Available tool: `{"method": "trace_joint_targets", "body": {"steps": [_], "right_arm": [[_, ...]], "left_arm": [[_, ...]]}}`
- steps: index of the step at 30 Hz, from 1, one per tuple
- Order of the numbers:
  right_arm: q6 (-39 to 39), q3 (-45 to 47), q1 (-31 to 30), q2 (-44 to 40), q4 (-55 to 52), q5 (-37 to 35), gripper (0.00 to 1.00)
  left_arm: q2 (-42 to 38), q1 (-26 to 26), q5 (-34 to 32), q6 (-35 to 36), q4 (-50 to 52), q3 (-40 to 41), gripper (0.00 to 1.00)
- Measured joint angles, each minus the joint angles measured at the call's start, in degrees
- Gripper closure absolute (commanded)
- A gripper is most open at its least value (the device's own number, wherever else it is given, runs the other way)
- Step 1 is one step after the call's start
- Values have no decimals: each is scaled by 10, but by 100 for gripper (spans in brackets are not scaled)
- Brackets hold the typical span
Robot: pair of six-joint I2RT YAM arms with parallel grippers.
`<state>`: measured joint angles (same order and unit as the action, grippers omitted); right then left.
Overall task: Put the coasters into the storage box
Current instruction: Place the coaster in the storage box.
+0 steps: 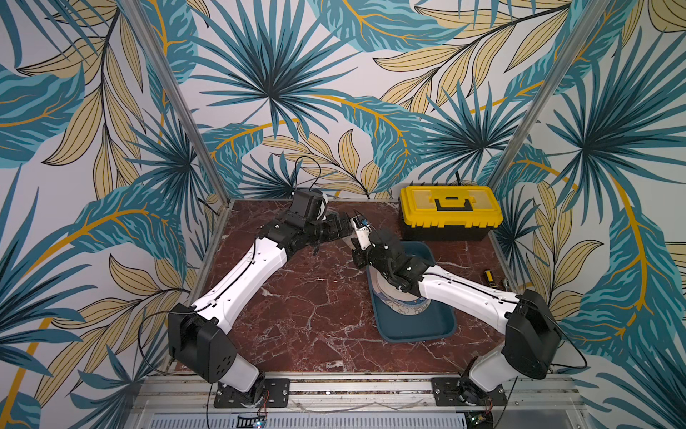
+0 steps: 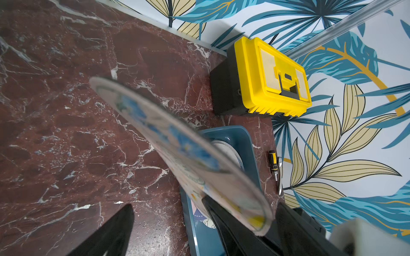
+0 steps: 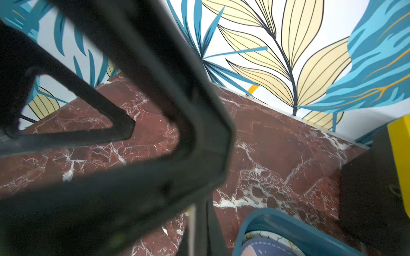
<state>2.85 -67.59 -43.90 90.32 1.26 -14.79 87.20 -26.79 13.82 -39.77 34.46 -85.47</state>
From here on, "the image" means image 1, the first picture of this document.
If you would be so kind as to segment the blue denim bears coaster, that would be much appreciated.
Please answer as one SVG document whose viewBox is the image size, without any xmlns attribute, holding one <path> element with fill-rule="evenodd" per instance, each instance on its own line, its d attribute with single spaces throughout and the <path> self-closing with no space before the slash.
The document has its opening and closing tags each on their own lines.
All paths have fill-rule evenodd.
<svg viewBox="0 0 686 429">
<path fill-rule="evenodd" d="M 383 278 L 374 279 L 372 287 L 374 295 L 379 298 L 382 303 L 403 316 L 419 315 L 432 304 L 431 300 L 400 292 Z"/>
</svg>

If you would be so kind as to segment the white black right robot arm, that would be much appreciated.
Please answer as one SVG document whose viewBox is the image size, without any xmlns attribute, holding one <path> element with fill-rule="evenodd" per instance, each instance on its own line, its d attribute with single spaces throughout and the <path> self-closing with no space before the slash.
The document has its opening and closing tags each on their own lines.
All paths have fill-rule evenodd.
<svg viewBox="0 0 686 429">
<path fill-rule="evenodd" d="M 477 357 L 462 385 L 479 394 L 491 393 L 516 377 L 544 379 L 562 341 L 562 330 L 536 291 L 499 291 L 454 275 L 421 257 L 410 256 L 389 230 L 357 227 L 350 239 L 357 266 L 371 266 L 391 288 L 415 298 L 437 301 L 473 316 L 504 341 Z"/>
</svg>

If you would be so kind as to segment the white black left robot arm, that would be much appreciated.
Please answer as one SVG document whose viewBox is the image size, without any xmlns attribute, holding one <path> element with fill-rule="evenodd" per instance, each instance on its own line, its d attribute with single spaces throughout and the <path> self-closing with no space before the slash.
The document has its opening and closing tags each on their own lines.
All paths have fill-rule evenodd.
<svg viewBox="0 0 686 429">
<path fill-rule="evenodd" d="M 264 375 L 241 357 L 229 333 L 264 283 L 300 250 L 355 233 L 348 214 L 329 212 L 320 191 L 297 191 L 288 210 L 263 225 L 248 252 L 216 286 L 190 306 L 168 314 L 170 356 L 209 384 L 224 385 L 257 401 Z"/>
</svg>

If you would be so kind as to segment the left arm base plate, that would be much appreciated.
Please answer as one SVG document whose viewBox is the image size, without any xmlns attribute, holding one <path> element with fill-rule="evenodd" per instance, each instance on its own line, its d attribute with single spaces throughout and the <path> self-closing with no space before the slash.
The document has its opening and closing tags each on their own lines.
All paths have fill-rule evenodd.
<svg viewBox="0 0 686 429">
<path fill-rule="evenodd" d="M 215 409 L 285 409 L 289 404 L 290 380 L 259 377 L 246 393 L 219 383 L 214 398 Z"/>
</svg>

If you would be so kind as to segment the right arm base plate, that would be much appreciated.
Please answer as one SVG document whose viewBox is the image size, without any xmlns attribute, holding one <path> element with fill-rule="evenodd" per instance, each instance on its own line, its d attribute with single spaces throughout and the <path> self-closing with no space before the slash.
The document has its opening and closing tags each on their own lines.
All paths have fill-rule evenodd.
<svg viewBox="0 0 686 429">
<path fill-rule="evenodd" d="M 505 406 L 507 395 L 499 385 L 490 393 L 478 388 L 462 377 L 434 377 L 431 380 L 432 395 L 437 407 L 486 407 Z"/>
</svg>

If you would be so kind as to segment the teal plastic storage tray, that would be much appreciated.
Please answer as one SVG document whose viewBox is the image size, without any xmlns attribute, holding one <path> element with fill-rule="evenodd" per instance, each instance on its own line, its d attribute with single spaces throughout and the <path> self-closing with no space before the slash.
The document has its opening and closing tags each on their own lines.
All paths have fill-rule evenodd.
<svg viewBox="0 0 686 429">
<path fill-rule="evenodd" d="M 382 276 L 368 266 L 366 275 L 372 298 L 373 314 L 377 330 L 384 341 L 412 343 L 446 339 L 457 330 L 457 320 L 452 307 L 438 301 L 416 316 L 403 316 L 391 310 L 373 293 L 374 279 Z"/>
</svg>

